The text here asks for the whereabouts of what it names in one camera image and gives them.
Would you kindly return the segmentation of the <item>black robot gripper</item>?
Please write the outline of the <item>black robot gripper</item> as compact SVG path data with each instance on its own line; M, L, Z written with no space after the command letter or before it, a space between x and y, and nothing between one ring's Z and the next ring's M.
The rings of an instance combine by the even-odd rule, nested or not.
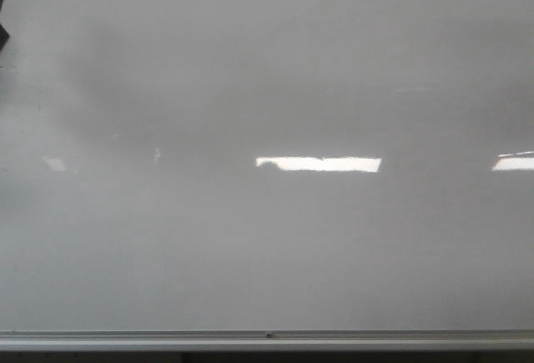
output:
M0 10L3 9L4 0L0 0ZM10 35L5 27L0 23L0 51L3 50L5 44L7 43Z

